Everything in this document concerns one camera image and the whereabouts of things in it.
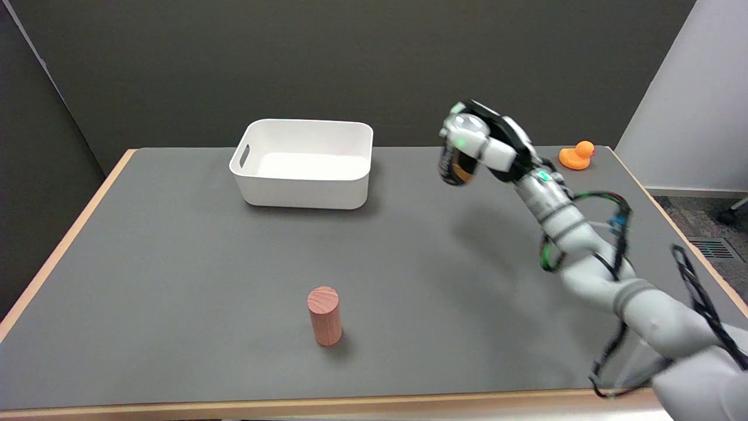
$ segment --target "wooden block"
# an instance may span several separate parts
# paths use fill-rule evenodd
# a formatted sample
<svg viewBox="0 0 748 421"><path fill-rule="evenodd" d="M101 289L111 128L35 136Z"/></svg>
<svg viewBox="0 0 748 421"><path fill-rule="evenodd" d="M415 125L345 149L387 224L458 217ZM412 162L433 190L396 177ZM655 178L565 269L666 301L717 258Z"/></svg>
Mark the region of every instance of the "wooden block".
<svg viewBox="0 0 748 421"><path fill-rule="evenodd" d="M307 297L314 339L322 346L335 345L343 334L340 324L340 298L328 286L313 289Z"/></svg>

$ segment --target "black cable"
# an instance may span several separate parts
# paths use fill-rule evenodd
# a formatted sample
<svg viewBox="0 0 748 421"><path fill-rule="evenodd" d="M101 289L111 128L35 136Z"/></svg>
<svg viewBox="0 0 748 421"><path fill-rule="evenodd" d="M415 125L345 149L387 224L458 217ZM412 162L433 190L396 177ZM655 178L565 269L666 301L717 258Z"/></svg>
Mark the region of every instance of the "black cable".
<svg viewBox="0 0 748 421"><path fill-rule="evenodd" d="M693 265L686 255L686 250L676 244L673 244L670 249L672 257L678 265L678 272L680 272L681 278L686 284L688 294L691 296L691 308L706 320L714 335L720 340L723 348L735 360L735 363L743 371L748 371L748 356L725 331L720 316L717 314L717 309L714 308L709 294L699 281L699 277L696 275L696 271L693 269Z"/></svg>
<svg viewBox="0 0 748 421"><path fill-rule="evenodd" d="M542 162L543 165L547 166L552 171L554 170L555 167L549 160L544 158L542 159ZM613 256L613 266L608 266L608 268L611 272L611 275L613 276L613 280L615 282L619 282L620 272L625 261L626 253L628 251L628 220L631 216L631 207L628 205L626 199L624 199L622 196L608 191L596 190L569 196L572 202L577 202L591 197L611 200L617 205L616 214L610 222L611 231L613 231L616 235L616 253ZM563 260L566 257L566 253L561 252L561 254L556 257L555 262L551 264L549 262L550 243L551 238L544 233L543 238L540 242L541 267L547 272L555 272L563 263ZM651 376L637 382L635 385L627 389L617 390L611 393L604 393L600 390L600 373L607 365L608 360L619 351L626 339L627 334L628 325L624 321L620 321L616 334L607 343L602 355L592 364L592 374L589 376L589 380L592 382L592 389L595 391L595 394L601 398L609 399L627 395L646 386L650 381Z"/></svg>

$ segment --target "orange rubber duck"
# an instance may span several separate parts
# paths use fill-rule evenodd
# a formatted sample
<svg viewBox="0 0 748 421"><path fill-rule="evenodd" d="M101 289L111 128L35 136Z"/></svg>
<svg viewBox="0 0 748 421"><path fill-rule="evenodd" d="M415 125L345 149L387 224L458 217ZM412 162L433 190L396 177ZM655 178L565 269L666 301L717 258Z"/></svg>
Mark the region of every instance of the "orange rubber duck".
<svg viewBox="0 0 748 421"><path fill-rule="evenodd" d="M559 161L566 168L585 169L589 166L590 157L595 154L595 146L589 140L577 143L573 148L563 148L559 152Z"/></svg>

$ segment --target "wire bundle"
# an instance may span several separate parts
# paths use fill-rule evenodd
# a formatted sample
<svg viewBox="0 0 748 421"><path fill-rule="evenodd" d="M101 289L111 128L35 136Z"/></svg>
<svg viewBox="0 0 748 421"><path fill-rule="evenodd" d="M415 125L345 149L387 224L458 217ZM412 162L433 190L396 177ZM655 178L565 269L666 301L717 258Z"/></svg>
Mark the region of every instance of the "wire bundle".
<svg viewBox="0 0 748 421"><path fill-rule="evenodd" d="M681 278L686 284L688 294L691 296L691 308L706 320L714 335L720 340L725 351L730 354L730 357L735 360L735 363L741 370L748 371L748 356L738 347L735 340L733 340L722 326L717 309L714 308L709 294L707 294L701 285L691 261L686 256L686 250L675 244L670 247L670 250L672 257L675 259L675 264L678 265L678 272L680 272Z"/></svg>
<svg viewBox="0 0 748 421"><path fill-rule="evenodd" d="M555 168L550 161L544 160L543 163L555 172ZM559 184L564 191L566 191L567 196L572 202L595 197L616 203L616 213L614 217L608 221L610 231L616 236L616 254L612 266L602 259L601 262L606 264L607 269L613 276L613 281L620 282L620 270L623 266L626 252L628 251L628 220L631 216L631 207L622 196L613 192L589 191L583 193L572 193L562 179L559 180ZM540 243L540 265L542 269L547 272L556 272L561 267L561 264L566 257L566 253L561 252L554 259L553 263L551 263L551 250L551 239L547 234L543 234ZM701 282L693 269L693 265L685 254L685 250L683 247L673 244L672 255L678 265L678 271L681 274L681 278L685 282L691 296L691 306L693 310L699 313L707 321L709 327L714 332L714 335L720 340L723 348L727 350L738 366L740 366L742 370L748 371L748 356L737 346L737 344L735 344L732 337L730 337L730 335L724 330L719 315L717 314L717 310L714 308L714 304L711 302L709 295L702 287ZM598 383L600 380L600 373L607 365L608 360L621 348L627 335L628 325L621 320L615 335L607 343L601 356L592 364L592 374L589 376L589 380L592 382L592 389L595 394L601 398L617 398L639 390L650 383L652 376L666 369L672 363L671 360L662 358L642 370L638 375L634 376L634 385L632 387L622 390L614 390L609 393L603 392Z"/></svg>

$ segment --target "wooden table edge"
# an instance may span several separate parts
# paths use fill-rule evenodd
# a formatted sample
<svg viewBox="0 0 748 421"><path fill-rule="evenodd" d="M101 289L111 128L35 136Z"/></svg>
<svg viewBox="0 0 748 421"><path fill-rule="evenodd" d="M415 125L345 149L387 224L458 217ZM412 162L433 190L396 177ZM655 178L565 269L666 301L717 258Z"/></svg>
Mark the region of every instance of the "wooden table edge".
<svg viewBox="0 0 748 421"><path fill-rule="evenodd" d="M714 266L712 266L711 263L709 263L709 260L707 260L704 254L701 253L701 250L697 249L696 246L691 244L691 242L686 238L685 234L683 234L683 231L681 231L681 229L678 228L675 222L672 221L670 216L665 212L665 210L660 206L660 204L657 203L655 198L652 197L651 194L649 194L649 191L647 191L647 189L644 188L644 186L639 182L639 180L636 177L634 177L634 174L631 172L630 169L628 169L626 164L624 164L623 161L621 161L621 158L616 154L616 152L613 149L611 149L610 146L606 146L606 148L608 148L608 150L610 150L610 152L618 160L618 162L621 163L621 165L626 170L626 172L628 172L631 178L633 178L634 181L639 185L639 188L644 190L644 193L647 195L647 197L652 202L652 204L657 208L658 211L660 211L660 213L662 214L662 216L665 217L667 222L670 223L672 228L675 230L676 233L678 233L678 236L680 236L683 242L689 246L689 248L691 249L691 252L693 252L693 255L696 256L696 258L702 262L704 267L706 267L706 270L709 272L710 275L714 277L714 280L716 280L717 283L720 284L720 286L725 291L725 293L728 295L728 297L730 297L732 302L735 303L735 305L742 311L743 315L748 317L748 306L746 305L745 301L743 301L741 296L733 289L733 287L730 286L729 283L727 283L727 281L722 277L722 275L720 275L717 272L717 270L714 269Z"/></svg>
<svg viewBox="0 0 748 421"><path fill-rule="evenodd" d="M78 219L76 219L76 221L73 222L73 225L70 226L70 229L67 230L67 233L65 233L64 237L62 237L62 240L60 240L60 243L57 245L57 247L55 247L55 249L52 251L52 254L49 255L49 257L42 265L41 269L39 269L39 271L37 272L36 276L34 276L26 289L23 291L21 297L19 297L15 304L13 304L13 307L10 308L10 311L5 316L5 318L0 321L0 343L5 340L5 336L7 336L7 334L10 332L10 329L13 328L13 325L16 323L16 321L18 321L18 318L21 317L21 313L23 313L23 310L26 309L26 306L34 298L34 295L37 294L39 288L42 287L44 281L46 281L47 279L47 276L49 276L49 274L55 268L57 263L67 251L67 248L70 247L70 244L73 242L73 240L76 239L78 233L81 231L81 229L83 229L83 225L85 225L85 223L88 221L88 218L91 217L91 214L96 209L96 206L98 206L101 200L104 198L104 195L109 190L109 187L111 187L111 185L114 183L114 180L117 179L117 176L122 172L122 169L125 168L127 161L130 160L135 151L136 149L128 149L120 158L120 162L118 162L117 165L114 166L114 169L111 170L111 173L109 173L109 176L104 180L99 189L93 195L91 200L88 202L88 205L83 208L81 214L78 215Z"/></svg>
<svg viewBox="0 0 748 421"><path fill-rule="evenodd" d="M748 306L737 292L712 267L704 255L693 246L683 232L665 213L663 208L649 194L646 188L634 177L631 170L621 161L615 151L606 147L626 172L634 179L639 188L647 195L652 204L660 211L675 232L691 248L693 254L707 268L717 283L725 290L735 305L748 317ZM88 221L96 206L122 172L123 168L136 152L129 149L122 156L104 183L80 216L70 227L39 273L34 277L5 319L0 323L0 342L13 327L28 303L39 291L42 284L55 265L60 261L67 248ZM619 402L627 407L652 406L657 398L652 389L643 389L633 396ZM271 401L234 401L234 402L184 402L168 404L105 405L93 407L40 408L0 411L0 420L97 420L106 416L118 420L187 420L198 418L267 418L267 417L302 417L335 414L398 413L411 411L470 411L479 409L502 408L548 408L577 407L590 408L611 405L592 393L591 390L531 390L523 392L495 393L459 393L422 396L384 396L338 399L287 399Z"/></svg>
<svg viewBox="0 0 748 421"><path fill-rule="evenodd" d="M643 389L625 401L627 408L653 408L657 398ZM407 413L414 411L486 411L532 408L600 408L614 405L589 390L531 390L525 392L459 393L421 396L382 396L334 399L287 399L272 401L184 402L170 404L108 405L78 408L45 408L0 411L0 420L195 420L308 417L340 414Z"/></svg>

